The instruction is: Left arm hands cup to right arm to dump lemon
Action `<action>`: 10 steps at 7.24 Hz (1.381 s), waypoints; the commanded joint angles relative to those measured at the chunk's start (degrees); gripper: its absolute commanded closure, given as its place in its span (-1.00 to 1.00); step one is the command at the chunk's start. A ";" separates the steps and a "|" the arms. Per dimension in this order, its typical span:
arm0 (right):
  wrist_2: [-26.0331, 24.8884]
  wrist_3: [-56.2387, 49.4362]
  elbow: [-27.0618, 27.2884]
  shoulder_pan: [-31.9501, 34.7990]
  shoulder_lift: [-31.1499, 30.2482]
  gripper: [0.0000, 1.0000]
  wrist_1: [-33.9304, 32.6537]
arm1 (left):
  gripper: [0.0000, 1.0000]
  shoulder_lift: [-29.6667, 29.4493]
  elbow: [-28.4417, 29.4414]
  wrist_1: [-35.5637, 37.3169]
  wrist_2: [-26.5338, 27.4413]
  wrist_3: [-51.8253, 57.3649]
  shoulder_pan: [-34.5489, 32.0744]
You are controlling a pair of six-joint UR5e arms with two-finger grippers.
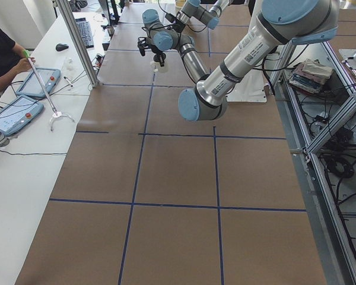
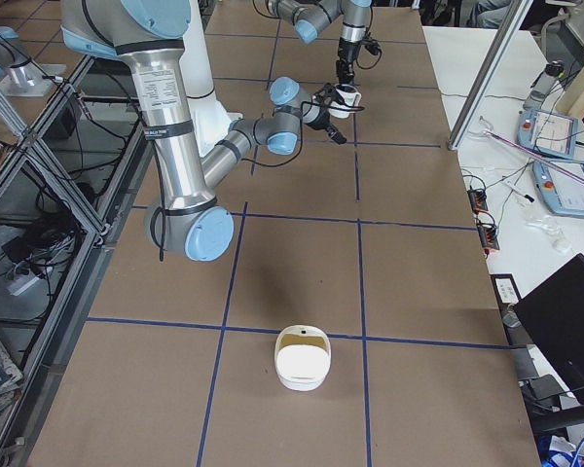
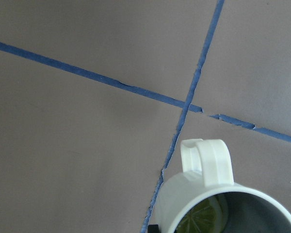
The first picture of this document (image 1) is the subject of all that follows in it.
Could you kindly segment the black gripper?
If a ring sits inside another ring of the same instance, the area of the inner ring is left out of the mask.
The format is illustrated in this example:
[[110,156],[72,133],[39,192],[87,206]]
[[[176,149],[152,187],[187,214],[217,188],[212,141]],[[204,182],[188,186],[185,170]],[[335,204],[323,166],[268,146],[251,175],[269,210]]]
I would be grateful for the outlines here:
[[164,61],[165,59],[166,59],[166,54],[164,52],[158,52],[153,57],[154,61],[160,61],[161,67],[165,66],[165,61]]

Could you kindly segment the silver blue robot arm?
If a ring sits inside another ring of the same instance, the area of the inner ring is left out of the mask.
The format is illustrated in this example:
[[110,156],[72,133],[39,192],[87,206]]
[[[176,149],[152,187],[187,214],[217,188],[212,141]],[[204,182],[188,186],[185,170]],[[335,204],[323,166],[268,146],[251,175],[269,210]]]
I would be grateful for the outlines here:
[[146,37],[138,39],[143,55],[151,49],[154,59],[164,65],[165,51],[178,51],[193,89],[179,96],[179,112],[187,121],[210,121],[221,117],[227,108],[227,93],[273,48],[293,42],[296,45],[325,42],[336,35],[339,1],[262,1],[255,4],[249,32],[211,73],[199,57],[190,36],[182,33],[191,18],[209,29],[216,28],[231,1],[217,1],[207,10],[200,1],[186,1],[176,15],[167,15],[165,26],[155,9],[142,14]]
[[200,0],[188,0],[177,12],[175,22],[183,27],[188,25],[193,17],[213,30],[219,23],[220,16],[224,10],[233,3],[231,0],[218,0],[210,10],[201,6]]

